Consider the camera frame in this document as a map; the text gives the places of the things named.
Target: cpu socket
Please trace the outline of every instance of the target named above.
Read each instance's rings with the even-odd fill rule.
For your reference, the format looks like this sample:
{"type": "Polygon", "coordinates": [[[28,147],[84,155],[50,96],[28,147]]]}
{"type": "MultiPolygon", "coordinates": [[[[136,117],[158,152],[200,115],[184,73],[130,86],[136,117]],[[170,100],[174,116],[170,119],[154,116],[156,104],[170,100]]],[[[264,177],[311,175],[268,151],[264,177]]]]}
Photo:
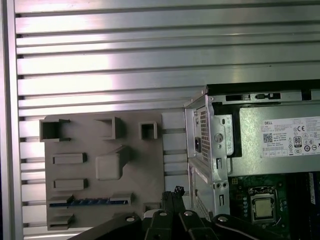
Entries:
{"type": "Polygon", "coordinates": [[[251,202],[251,222],[253,224],[275,223],[276,190],[274,187],[252,187],[248,191],[251,202]]]}

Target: gray plastic bracket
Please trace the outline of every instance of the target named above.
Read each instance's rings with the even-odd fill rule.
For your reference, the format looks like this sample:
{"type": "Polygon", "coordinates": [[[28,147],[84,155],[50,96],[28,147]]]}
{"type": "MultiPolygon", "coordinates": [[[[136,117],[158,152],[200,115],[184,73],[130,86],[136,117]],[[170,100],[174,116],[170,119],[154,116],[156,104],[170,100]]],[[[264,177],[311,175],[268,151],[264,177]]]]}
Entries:
{"type": "Polygon", "coordinates": [[[40,120],[40,142],[62,142],[70,141],[69,137],[63,137],[62,124],[70,123],[70,120],[58,119],[53,121],[40,120]]]}
{"type": "Polygon", "coordinates": [[[53,190],[55,191],[78,191],[87,186],[87,179],[57,179],[53,181],[53,190]]]}
{"type": "Polygon", "coordinates": [[[95,177],[99,181],[118,180],[123,175],[123,167],[130,160],[130,149],[121,146],[106,155],[95,158],[95,177]]]}
{"type": "Polygon", "coordinates": [[[160,202],[146,202],[143,204],[142,212],[145,213],[149,210],[154,209],[161,209],[161,203],[160,202]]]}
{"type": "Polygon", "coordinates": [[[54,216],[48,222],[48,228],[50,230],[67,230],[74,218],[75,216],[73,214],[54,216]]]}
{"type": "Polygon", "coordinates": [[[66,195],[66,196],[53,196],[49,200],[47,200],[48,204],[66,204],[69,201],[74,199],[73,195],[66,195]]]}
{"type": "Polygon", "coordinates": [[[85,153],[65,153],[52,156],[53,164],[82,164],[87,160],[85,153]]]}
{"type": "Polygon", "coordinates": [[[133,194],[127,192],[118,192],[110,197],[110,201],[128,201],[128,205],[130,206],[132,203],[133,194]]]}
{"type": "Polygon", "coordinates": [[[155,121],[139,122],[139,138],[141,140],[158,139],[158,128],[155,121]]]}
{"type": "Polygon", "coordinates": [[[103,119],[96,119],[96,121],[103,122],[111,127],[111,131],[106,132],[106,135],[101,136],[102,140],[114,140],[122,137],[123,132],[121,131],[121,119],[118,117],[110,117],[103,119]]]}

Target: circuit board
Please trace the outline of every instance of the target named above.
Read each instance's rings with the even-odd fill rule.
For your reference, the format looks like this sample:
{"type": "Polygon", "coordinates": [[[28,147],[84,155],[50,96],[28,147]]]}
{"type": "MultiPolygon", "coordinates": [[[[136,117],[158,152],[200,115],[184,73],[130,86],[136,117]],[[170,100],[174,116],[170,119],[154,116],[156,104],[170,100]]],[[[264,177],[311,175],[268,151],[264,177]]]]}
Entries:
{"type": "Polygon", "coordinates": [[[286,176],[229,178],[232,216],[290,239],[286,176]]]}

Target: power supply vent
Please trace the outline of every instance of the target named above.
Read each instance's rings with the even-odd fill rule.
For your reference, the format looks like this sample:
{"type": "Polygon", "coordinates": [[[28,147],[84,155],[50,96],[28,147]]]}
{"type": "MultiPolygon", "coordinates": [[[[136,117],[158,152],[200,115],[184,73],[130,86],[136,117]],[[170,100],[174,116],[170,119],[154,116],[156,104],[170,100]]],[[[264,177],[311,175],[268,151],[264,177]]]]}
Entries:
{"type": "Polygon", "coordinates": [[[210,138],[208,132],[207,124],[207,112],[200,112],[200,125],[201,125],[201,151],[203,156],[203,161],[209,162],[209,152],[210,152],[210,138]]]}
{"type": "Polygon", "coordinates": [[[196,207],[203,214],[205,219],[207,219],[209,222],[211,222],[209,210],[206,208],[206,206],[201,201],[199,196],[196,197],[196,207]]]}

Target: barcode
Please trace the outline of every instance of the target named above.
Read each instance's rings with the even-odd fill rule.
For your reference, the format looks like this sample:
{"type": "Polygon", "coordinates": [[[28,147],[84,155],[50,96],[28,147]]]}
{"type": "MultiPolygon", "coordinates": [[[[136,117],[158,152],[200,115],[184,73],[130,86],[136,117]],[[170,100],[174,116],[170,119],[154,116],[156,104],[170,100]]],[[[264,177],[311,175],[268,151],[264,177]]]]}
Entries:
{"type": "Polygon", "coordinates": [[[263,142],[264,143],[272,143],[273,142],[272,133],[264,133],[263,134],[263,142]]]}

